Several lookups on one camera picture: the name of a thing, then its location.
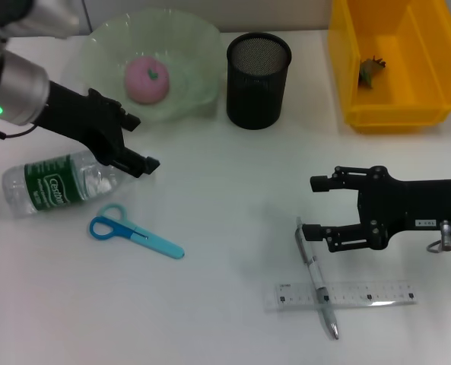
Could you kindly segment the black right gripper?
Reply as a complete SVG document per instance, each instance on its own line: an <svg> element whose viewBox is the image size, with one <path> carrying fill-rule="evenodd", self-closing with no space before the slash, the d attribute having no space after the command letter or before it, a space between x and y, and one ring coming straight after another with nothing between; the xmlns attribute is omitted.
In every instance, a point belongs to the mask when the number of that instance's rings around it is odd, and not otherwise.
<svg viewBox="0 0 451 365"><path fill-rule="evenodd" d="M358 190L360 224L324 227L304 224L307 241L326 241L330 252L382 250L397 233L433 230L440 233L440 250L451 250L451 179L401 181L385 167L363 169L337 166L331 177L312 176L313 192Z"/></svg>

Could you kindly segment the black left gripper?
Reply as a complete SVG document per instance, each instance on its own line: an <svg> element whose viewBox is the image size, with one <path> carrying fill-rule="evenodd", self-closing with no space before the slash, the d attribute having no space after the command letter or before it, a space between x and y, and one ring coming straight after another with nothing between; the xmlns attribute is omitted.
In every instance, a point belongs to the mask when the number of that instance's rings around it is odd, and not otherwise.
<svg viewBox="0 0 451 365"><path fill-rule="evenodd" d="M160 166L159 160L125 148L122 129L133 132L141 120L94 89L84 96L50 82L46 106L34 124L82 143L103 165L135 178L151 175Z"/></svg>

